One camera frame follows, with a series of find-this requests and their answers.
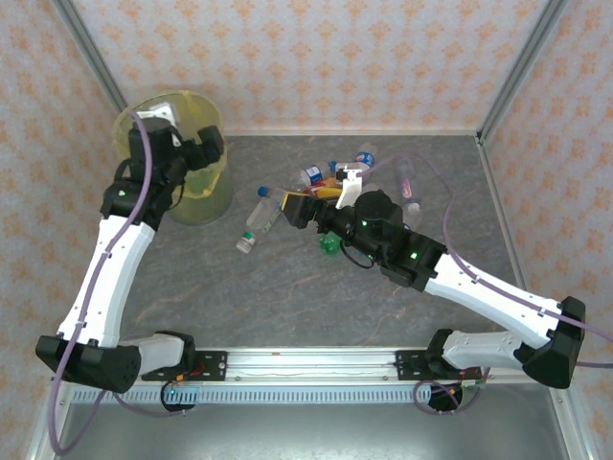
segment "black cable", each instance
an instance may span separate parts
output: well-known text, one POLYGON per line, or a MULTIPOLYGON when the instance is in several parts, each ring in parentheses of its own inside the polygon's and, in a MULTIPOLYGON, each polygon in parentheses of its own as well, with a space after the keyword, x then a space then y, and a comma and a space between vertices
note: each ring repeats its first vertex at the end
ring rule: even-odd
POLYGON ((368 269, 373 268, 375 266, 375 262, 373 262, 372 259, 369 259, 371 261, 370 265, 364 265, 364 264, 361 264, 360 262, 358 262, 352 256, 350 256, 349 252, 347 252, 347 249, 345 248, 345 244, 343 244, 342 240, 339 242, 339 245, 341 246, 341 252, 345 255, 345 257, 347 259, 349 259, 350 262, 354 263, 355 265, 359 266, 360 268, 364 268, 365 270, 368 270, 368 269))
POLYGON ((160 390, 160 403, 162 406, 168 410, 169 412, 177 412, 179 410, 190 410, 195 407, 195 404, 168 404, 164 398, 164 393, 170 384, 172 384, 174 380, 169 380, 162 385, 162 389, 160 390))
POLYGON ((183 183, 181 184, 181 193, 179 194, 179 200, 178 200, 176 203, 174 203, 174 204, 173 204, 173 205, 172 205, 172 206, 169 208, 169 210, 174 209, 174 208, 176 208, 176 207, 179 205, 179 203, 180 203, 180 202, 181 202, 181 200, 183 199, 183 192, 185 192, 185 182, 183 182, 183 183))

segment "gray floor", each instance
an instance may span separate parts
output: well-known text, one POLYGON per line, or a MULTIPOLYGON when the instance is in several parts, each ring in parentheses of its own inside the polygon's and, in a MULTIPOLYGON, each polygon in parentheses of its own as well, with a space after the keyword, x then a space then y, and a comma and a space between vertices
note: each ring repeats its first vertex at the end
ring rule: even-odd
MULTIPOLYGON (((453 417, 410 404, 213 405, 152 419, 103 405, 67 460, 567 460, 548 391, 490 385, 453 417)), ((89 405, 69 412, 72 439, 89 405)))
MULTIPOLYGON (((458 197, 450 222, 456 248, 482 269, 512 282, 512 271, 478 151, 471 137, 238 137, 229 139, 236 194, 226 214, 202 226, 166 218, 140 264, 125 307, 123 338, 162 329, 192 334, 198 347, 425 346, 439 328, 493 330, 469 310, 400 288, 378 269, 362 270, 326 255, 315 228, 280 218, 249 254, 235 249, 258 203, 260 185, 283 186, 317 160, 351 161, 362 142, 377 160, 414 151, 432 158, 458 197)), ((449 197, 416 160, 425 188, 419 231, 442 240, 449 197)), ((394 171, 371 179, 398 194, 394 171)))

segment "small green bottle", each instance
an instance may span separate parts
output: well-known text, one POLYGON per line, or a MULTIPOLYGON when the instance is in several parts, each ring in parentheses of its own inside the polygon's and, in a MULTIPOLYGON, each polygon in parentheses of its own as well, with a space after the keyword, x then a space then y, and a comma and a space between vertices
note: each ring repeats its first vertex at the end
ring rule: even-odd
POLYGON ((326 251, 326 254, 334 255, 336 254, 341 246, 341 239, 337 235, 332 232, 327 233, 326 235, 322 235, 319 239, 319 245, 326 251))

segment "marble surface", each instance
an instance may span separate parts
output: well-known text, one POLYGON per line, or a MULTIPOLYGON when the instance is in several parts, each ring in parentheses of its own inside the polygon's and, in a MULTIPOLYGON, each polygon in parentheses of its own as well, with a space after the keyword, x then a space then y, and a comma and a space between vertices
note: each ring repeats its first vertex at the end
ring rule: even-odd
MULTIPOLYGON (((232 205, 218 220, 186 226, 166 218, 142 260, 125 306, 123 338, 159 330, 192 334, 198 347, 425 346, 440 328, 495 330, 470 310, 401 288, 378 268, 360 269, 319 247, 314 226, 291 227, 281 217, 254 250, 235 248, 260 185, 283 186, 317 160, 351 161, 363 142, 377 160, 418 151, 450 181, 456 203, 450 235, 461 255, 512 282, 509 256, 471 137, 286 136, 228 139, 235 184, 232 205)), ((425 215, 419 231, 443 240, 449 196, 420 160, 425 215)), ((397 197, 393 168, 371 181, 397 197)))

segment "plastic bottle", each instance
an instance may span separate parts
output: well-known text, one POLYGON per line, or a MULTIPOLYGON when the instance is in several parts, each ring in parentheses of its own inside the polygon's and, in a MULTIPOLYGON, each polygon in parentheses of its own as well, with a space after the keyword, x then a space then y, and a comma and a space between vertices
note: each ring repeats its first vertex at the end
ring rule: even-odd
POLYGON ((330 165, 335 171, 346 169, 366 171, 375 164, 375 155, 377 153, 378 148, 367 142, 362 144, 357 150, 357 155, 353 163, 337 163, 332 161, 330 165))
POLYGON ((300 171, 300 179, 307 187, 321 182, 332 175, 331 163, 325 161, 318 161, 314 165, 304 168, 300 171))
POLYGON ((410 230, 416 231, 423 217, 421 207, 421 188, 413 163, 408 158, 398 161, 397 182, 400 188, 400 207, 402 220, 410 230))
POLYGON ((272 199, 279 205, 280 209, 282 210, 285 204, 285 197, 287 196, 287 191, 279 187, 259 187, 258 195, 262 197, 266 196, 267 198, 272 199))
POLYGON ((256 242, 270 230, 277 217, 281 213, 279 203, 274 199, 263 196, 247 219, 245 233, 237 242, 237 249, 249 254, 256 242))

